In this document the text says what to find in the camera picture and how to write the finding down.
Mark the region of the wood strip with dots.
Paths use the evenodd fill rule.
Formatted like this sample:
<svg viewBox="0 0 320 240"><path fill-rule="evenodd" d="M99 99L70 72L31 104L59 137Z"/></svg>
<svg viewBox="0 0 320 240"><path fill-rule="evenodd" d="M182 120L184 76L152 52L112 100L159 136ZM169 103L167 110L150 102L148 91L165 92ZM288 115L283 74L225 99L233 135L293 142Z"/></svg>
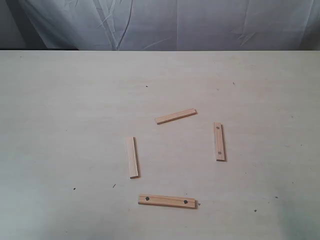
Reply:
<svg viewBox="0 0 320 240"><path fill-rule="evenodd" d="M214 144L215 144L215 157L218 162L226 162L225 154L225 141L223 125L220 122L213 123L214 130Z"/></svg>
<svg viewBox="0 0 320 240"><path fill-rule="evenodd" d="M194 198L152 195L152 194L140 194L138 196L138 204L148 205L148 206L159 206L159 207L184 208L184 209L197 208L197 201Z"/></svg>

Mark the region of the plain wood strip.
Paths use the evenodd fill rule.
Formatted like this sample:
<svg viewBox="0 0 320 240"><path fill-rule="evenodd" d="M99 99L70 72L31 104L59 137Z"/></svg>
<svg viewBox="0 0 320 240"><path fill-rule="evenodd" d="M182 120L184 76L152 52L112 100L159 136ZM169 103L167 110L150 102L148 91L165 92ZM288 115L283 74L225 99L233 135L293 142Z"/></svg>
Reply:
<svg viewBox="0 0 320 240"><path fill-rule="evenodd" d="M125 139L125 146L128 158L129 178L134 179L139 177L138 158L136 152L135 138L129 136Z"/></svg>
<svg viewBox="0 0 320 240"><path fill-rule="evenodd" d="M156 117L155 122L157 125L161 125L167 122L175 121L178 119L186 118L189 116L196 115L197 111L194 108L183 110L180 112L175 112L169 115L161 116L161 117Z"/></svg>

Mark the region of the white backdrop cloth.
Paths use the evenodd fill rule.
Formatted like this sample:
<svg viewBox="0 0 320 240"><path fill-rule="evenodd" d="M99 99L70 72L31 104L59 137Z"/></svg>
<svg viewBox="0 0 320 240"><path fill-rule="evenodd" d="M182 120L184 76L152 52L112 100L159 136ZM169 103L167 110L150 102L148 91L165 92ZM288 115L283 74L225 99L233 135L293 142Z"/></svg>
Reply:
<svg viewBox="0 0 320 240"><path fill-rule="evenodd" d="M3 50L318 50L317 0L3 0Z"/></svg>

